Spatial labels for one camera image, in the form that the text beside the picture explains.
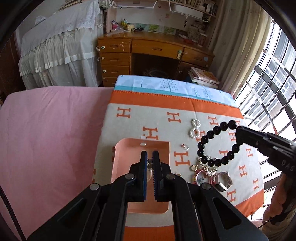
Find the person's right hand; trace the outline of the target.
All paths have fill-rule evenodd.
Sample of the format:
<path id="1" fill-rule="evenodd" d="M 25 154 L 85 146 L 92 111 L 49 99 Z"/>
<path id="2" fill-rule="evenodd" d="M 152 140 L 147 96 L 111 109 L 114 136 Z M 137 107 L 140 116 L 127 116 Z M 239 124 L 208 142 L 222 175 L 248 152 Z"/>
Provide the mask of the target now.
<path id="1" fill-rule="evenodd" d="M 271 199 L 271 203 L 265 210 L 262 218 L 262 222 L 267 222 L 271 217 L 281 214 L 282 205 L 286 201 L 287 192 L 284 188 L 284 183 L 287 176 L 281 173 L 280 180 L 277 184 L 276 190 Z M 295 205 L 289 215 L 282 221 L 279 226 L 272 225 L 268 222 L 265 226 L 261 228 L 261 231 L 267 236 L 269 240 L 283 240 L 287 236 L 288 231 L 292 227 L 291 222 L 295 216 Z"/>

